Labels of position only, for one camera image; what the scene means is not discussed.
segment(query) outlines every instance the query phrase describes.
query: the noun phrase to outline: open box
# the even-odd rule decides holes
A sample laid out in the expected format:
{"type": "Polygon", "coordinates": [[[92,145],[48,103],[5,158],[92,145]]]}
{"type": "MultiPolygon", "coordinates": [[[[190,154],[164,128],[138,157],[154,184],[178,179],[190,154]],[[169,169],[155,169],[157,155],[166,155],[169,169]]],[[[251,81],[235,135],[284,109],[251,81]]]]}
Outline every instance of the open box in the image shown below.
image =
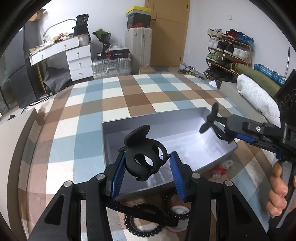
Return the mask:
{"type": "MultiPolygon", "coordinates": [[[[203,107],[103,122],[105,165],[115,162],[118,149],[124,146],[124,138],[127,134],[140,126],[149,125],[148,138],[161,142],[168,154],[177,151],[182,163],[188,164],[194,172],[203,174],[227,160],[238,147],[235,141],[228,144],[218,139],[211,128],[203,134],[199,133],[200,127],[209,114],[210,111],[203,107]]],[[[146,182],[136,181],[136,178],[126,171],[117,200],[139,199],[173,186],[173,176],[168,160],[146,182]]]]}

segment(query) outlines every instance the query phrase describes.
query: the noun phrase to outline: metal screw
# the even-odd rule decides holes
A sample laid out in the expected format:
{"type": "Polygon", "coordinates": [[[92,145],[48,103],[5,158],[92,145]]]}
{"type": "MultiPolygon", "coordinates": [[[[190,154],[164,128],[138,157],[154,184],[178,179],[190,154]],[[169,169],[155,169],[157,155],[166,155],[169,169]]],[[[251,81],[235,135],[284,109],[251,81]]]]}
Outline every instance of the metal screw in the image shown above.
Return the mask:
{"type": "Polygon", "coordinates": [[[64,186],[65,187],[70,187],[72,185],[72,182],[71,181],[66,181],[65,183],[64,183],[64,186]]]}
{"type": "Polygon", "coordinates": [[[225,181],[225,185],[228,186],[228,187],[231,187],[233,185],[233,182],[232,181],[225,181]]]}
{"type": "Polygon", "coordinates": [[[96,176],[96,178],[97,178],[98,180],[102,180],[102,179],[105,178],[105,175],[104,175],[103,173],[100,173],[100,174],[98,174],[98,175],[96,176]]]}
{"type": "Polygon", "coordinates": [[[200,174],[197,173],[197,172],[192,173],[192,177],[193,177],[194,179],[199,179],[199,178],[200,178],[200,174]]]}

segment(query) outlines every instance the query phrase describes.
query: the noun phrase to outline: white sneaker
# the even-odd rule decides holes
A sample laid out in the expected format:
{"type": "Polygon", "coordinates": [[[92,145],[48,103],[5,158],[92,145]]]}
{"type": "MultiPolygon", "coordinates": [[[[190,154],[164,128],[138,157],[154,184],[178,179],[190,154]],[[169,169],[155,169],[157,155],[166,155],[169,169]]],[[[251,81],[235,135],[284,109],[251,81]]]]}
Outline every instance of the white sneaker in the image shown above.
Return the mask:
{"type": "Polygon", "coordinates": [[[248,52],[246,51],[243,51],[243,50],[240,50],[239,52],[239,56],[238,56],[240,59],[246,61],[247,58],[248,58],[248,52]]]}
{"type": "Polygon", "coordinates": [[[215,42],[215,38],[211,38],[209,44],[207,45],[209,48],[213,48],[215,42]]]}
{"type": "Polygon", "coordinates": [[[213,49],[217,49],[217,47],[218,47],[218,40],[215,40],[214,45],[213,45],[213,49]]]}
{"type": "Polygon", "coordinates": [[[238,48],[234,48],[234,51],[233,51],[233,56],[237,57],[239,56],[239,53],[240,53],[240,49],[238,48]]]}
{"type": "Polygon", "coordinates": [[[207,30],[207,34],[208,34],[208,35],[214,35],[214,29],[213,29],[213,28],[209,28],[209,29],[207,30]]]}
{"type": "Polygon", "coordinates": [[[215,29],[209,28],[207,30],[207,34],[212,35],[212,36],[222,37],[222,29],[220,29],[220,28],[215,28],[215,29]]]}
{"type": "Polygon", "coordinates": [[[214,29],[214,36],[222,37],[222,29],[216,28],[214,29]]]}

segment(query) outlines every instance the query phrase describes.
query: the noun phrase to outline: plaid carpet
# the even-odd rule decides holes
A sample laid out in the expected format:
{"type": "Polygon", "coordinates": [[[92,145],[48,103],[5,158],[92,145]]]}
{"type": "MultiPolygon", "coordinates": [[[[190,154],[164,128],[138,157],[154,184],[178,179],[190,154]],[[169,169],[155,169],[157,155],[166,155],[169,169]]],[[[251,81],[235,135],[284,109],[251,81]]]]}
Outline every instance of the plaid carpet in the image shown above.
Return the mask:
{"type": "MultiPolygon", "coordinates": [[[[149,74],[113,77],[84,82],[60,92],[54,99],[36,106],[45,113],[43,128],[34,151],[22,219],[31,233],[41,213],[61,185],[80,183],[105,169],[101,122],[177,109],[207,107],[219,102],[219,114],[244,116],[242,110],[206,81],[193,76],[149,74]]],[[[264,207],[270,188],[269,176],[274,154],[238,142],[233,167],[223,179],[231,179],[267,229],[264,207]]],[[[138,200],[160,205],[160,196],[138,200]]],[[[129,233],[123,214],[108,210],[114,240],[143,240],[129,233]]],[[[86,240],[85,212],[82,212],[82,239],[86,240]]],[[[140,229],[154,226],[143,220],[140,229]]],[[[150,240],[183,240],[185,232],[164,229],[150,240]]]]}

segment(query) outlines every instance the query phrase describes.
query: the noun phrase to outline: wooden door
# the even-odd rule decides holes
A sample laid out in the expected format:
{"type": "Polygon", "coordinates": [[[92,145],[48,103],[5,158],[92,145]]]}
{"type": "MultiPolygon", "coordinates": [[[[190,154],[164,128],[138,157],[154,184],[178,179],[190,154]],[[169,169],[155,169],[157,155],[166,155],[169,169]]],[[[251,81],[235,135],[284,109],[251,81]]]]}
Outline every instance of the wooden door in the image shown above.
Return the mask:
{"type": "Polygon", "coordinates": [[[151,8],[151,66],[180,66],[184,54],[189,0],[146,0],[151,8]]]}

